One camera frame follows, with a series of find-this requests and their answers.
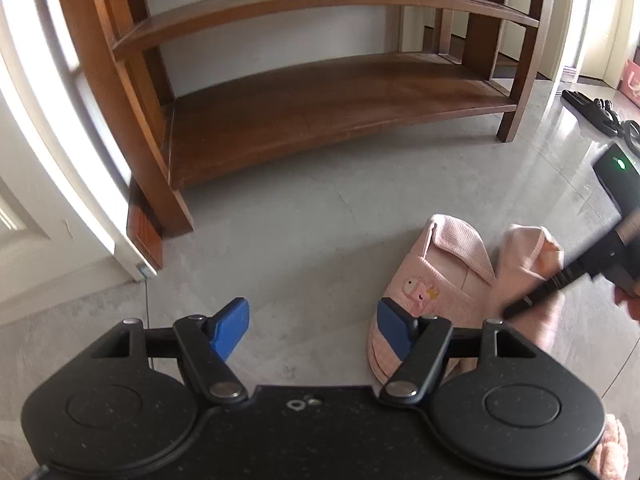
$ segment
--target pink fuzzy slipper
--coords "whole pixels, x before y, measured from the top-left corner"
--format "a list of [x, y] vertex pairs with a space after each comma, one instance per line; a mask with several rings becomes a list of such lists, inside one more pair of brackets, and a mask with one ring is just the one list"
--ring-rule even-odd
[[[562, 247], [544, 227], [511, 225], [504, 234], [497, 283], [486, 303], [484, 318], [502, 317], [511, 301], [533, 290], [562, 267]], [[556, 338], [564, 294], [558, 292], [513, 319], [511, 324], [539, 348], [549, 352]]]
[[[495, 283], [480, 235], [462, 220], [434, 215], [384, 296], [414, 317], [443, 316], [455, 326], [473, 328], [482, 325], [484, 305]], [[380, 333], [375, 316], [367, 347], [373, 372], [386, 382], [401, 361]]]
[[629, 467], [626, 432], [615, 416], [607, 415], [602, 440], [596, 446], [589, 465], [602, 480], [625, 480]]

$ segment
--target human hand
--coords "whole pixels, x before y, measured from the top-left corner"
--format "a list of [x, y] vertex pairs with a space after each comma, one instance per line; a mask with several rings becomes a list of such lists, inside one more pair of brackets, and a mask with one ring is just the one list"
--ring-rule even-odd
[[616, 302], [616, 305], [626, 301], [629, 315], [636, 321], [640, 321], [640, 298], [632, 298], [624, 290], [616, 287], [613, 290], [613, 301]]

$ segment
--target wooden shelf board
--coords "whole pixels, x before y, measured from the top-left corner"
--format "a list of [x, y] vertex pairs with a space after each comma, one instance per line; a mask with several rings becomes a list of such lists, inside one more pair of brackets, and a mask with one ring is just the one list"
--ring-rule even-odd
[[341, 5], [408, 5], [466, 10], [537, 27], [538, 20], [487, 0], [202, 0], [156, 14], [136, 25], [113, 46], [116, 59], [205, 28], [286, 10]]
[[512, 112], [510, 98], [435, 54], [376, 54], [243, 77], [175, 102], [174, 189], [382, 126]]

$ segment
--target pink bag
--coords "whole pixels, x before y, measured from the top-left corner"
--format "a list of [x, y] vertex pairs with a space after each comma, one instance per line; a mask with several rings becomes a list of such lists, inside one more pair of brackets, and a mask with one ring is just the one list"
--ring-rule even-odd
[[640, 107], [640, 66], [633, 61], [626, 62], [620, 81], [620, 91]]

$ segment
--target metal screw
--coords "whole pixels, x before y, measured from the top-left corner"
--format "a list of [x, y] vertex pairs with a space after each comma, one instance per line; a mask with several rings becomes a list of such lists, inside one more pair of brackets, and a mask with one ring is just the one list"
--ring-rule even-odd
[[322, 399], [318, 399], [317, 397], [314, 397], [313, 395], [305, 395], [302, 398], [303, 398], [303, 400], [306, 401], [306, 403], [309, 406], [320, 406], [322, 404]]
[[242, 385], [232, 382], [215, 383], [209, 388], [209, 393], [219, 399], [235, 399], [242, 393]]
[[393, 381], [385, 386], [386, 392], [392, 397], [413, 397], [418, 393], [418, 386], [409, 381]]

